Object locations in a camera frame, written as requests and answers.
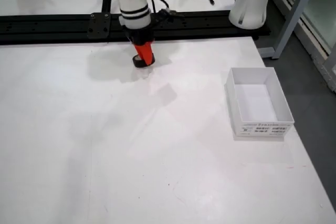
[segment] white cylindrical robot base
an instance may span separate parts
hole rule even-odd
[[[257,29],[266,21],[268,0],[236,0],[231,9],[230,22],[243,29]]]

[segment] glass window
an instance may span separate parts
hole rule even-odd
[[[309,0],[303,14],[316,38],[330,50],[336,42],[336,1]]]

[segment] black metal frame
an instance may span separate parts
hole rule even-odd
[[[111,0],[103,0],[102,13],[89,15],[28,15],[0,17],[0,45],[128,41],[119,15],[110,14]],[[264,26],[244,30],[232,25],[229,11],[178,13],[154,27],[155,40],[204,39],[269,35]]]

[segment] black stripe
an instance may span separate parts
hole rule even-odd
[[[137,14],[137,13],[141,13],[141,12],[144,12],[145,10],[148,9],[148,5],[142,7],[141,9],[138,9],[138,10],[122,10],[120,9],[120,12],[123,13],[123,14]]]
[[[122,17],[123,17],[124,19],[128,19],[128,20],[139,19],[139,18],[143,18],[143,17],[147,16],[149,13],[150,13],[149,10],[147,10],[147,12],[145,12],[145,13],[143,13],[143,14],[140,14],[140,15],[138,15],[138,16],[131,16],[131,17],[129,17],[129,16],[124,16],[124,15],[122,15]]]

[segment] white cardboard box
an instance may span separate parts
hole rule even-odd
[[[274,68],[231,68],[226,93],[237,136],[284,136],[294,124]]]

